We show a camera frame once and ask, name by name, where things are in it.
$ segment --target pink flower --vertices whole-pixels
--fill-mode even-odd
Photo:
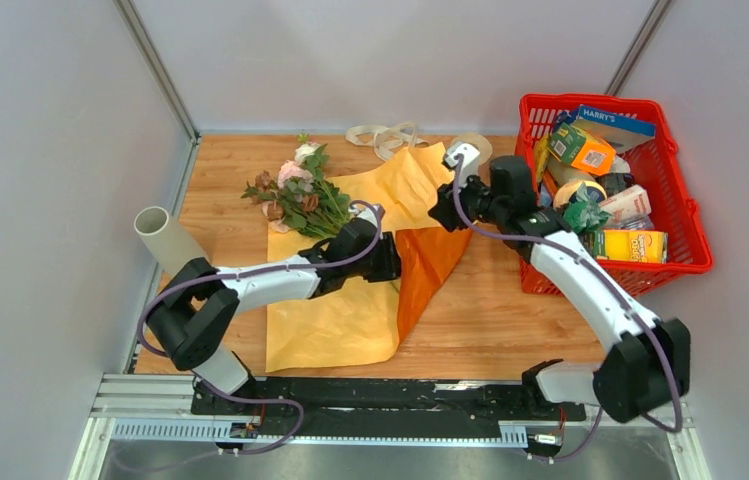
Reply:
[[[300,178],[304,180],[306,182],[306,184],[303,185],[304,191],[312,191],[312,174],[300,168],[294,160],[286,160],[286,163],[280,167],[280,173],[277,174],[277,185],[280,188],[283,188],[286,182],[292,178]]]

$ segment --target yellow wrapping paper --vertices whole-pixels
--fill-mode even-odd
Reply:
[[[350,198],[383,205],[386,231],[439,227],[427,211],[436,204],[436,189],[453,180],[441,163],[444,153],[441,143],[402,148],[374,170],[330,181]],[[466,237],[457,241],[467,244]],[[295,232],[269,232],[268,261],[282,260],[313,243]],[[405,325],[398,332],[398,300],[398,282],[352,278],[322,298],[269,305],[266,371],[389,359],[408,333]]]

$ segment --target tape roll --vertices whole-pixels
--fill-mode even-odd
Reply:
[[[604,190],[604,187],[600,186],[597,182],[590,180],[572,180],[557,190],[557,194],[554,196],[554,208],[559,208],[577,201],[577,190],[580,189],[581,185],[586,186],[586,195],[594,200],[595,203],[600,203],[607,199],[607,192]]]
[[[492,158],[492,142],[479,133],[469,132],[457,135],[456,138],[451,140],[451,145],[457,142],[470,143],[471,145],[474,145],[477,150],[480,150],[479,165],[488,162],[489,159]]]

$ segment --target packaged food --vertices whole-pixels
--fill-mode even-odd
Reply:
[[[599,230],[581,235],[586,250],[599,260],[665,263],[668,234],[654,230]]]
[[[610,173],[630,173],[630,164],[620,155],[616,155],[610,167]]]
[[[608,173],[615,158],[609,143],[565,123],[551,133],[548,142],[557,160],[593,175]]]
[[[548,165],[548,158],[551,156],[548,151],[548,134],[542,135],[536,145],[533,147],[536,152],[534,162],[536,163],[536,183],[542,183],[542,176],[545,174],[545,168]]]
[[[616,228],[632,217],[650,214],[651,202],[648,201],[648,192],[640,185],[634,185],[601,202],[601,208],[612,215],[607,225]]]
[[[644,213],[625,220],[618,226],[618,230],[653,230],[654,228],[651,217]]]
[[[565,185],[572,180],[586,180],[590,182],[595,180],[592,175],[589,175],[583,170],[568,166],[553,156],[548,159],[546,166],[548,172],[550,172],[551,176],[554,177],[554,180],[557,181],[557,185]]]
[[[598,185],[604,187],[607,195],[612,197],[636,184],[636,179],[629,173],[608,173],[595,179]]]
[[[554,197],[551,196],[551,192],[545,184],[539,185],[539,206],[550,207],[554,203]]]
[[[657,134],[657,126],[653,123],[587,105],[563,112],[557,120],[604,139],[612,145],[616,153],[624,153],[642,145]]]

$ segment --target dried flower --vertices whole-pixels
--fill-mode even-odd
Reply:
[[[268,217],[268,220],[271,221],[282,220],[283,215],[286,214],[286,212],[283,211],[283,207],[276,200],[263,203],[262,213],[264,213],[265,216]]]
[[[318,195],[307,195],[303,199],[304,213],[314,212],[318,208]]]
[[[271,187],[271,174],[268,173],[268,170],[265,170],[257,175],[255,183],[256,188],[262,190],[263,192],[268,190]]]
[[[303,185],[305,191],[312,190],[312,174],[300,168],[293,160],[287,160],[286,163],[280,167],[280,173],[277,174],[277,185],[280,188],[283,188],[286,182],[292,178],[300,178],[305,181],[306,183]]]
[[[297,165],[301,165],[304,160],[306,160],[307,157],[315,153],[315,150],[318,150],[318,147],[321,145],[318,145],[315,142],[306,142],[303,145],[297,147],[297,150],[295,150],[295,163]]]

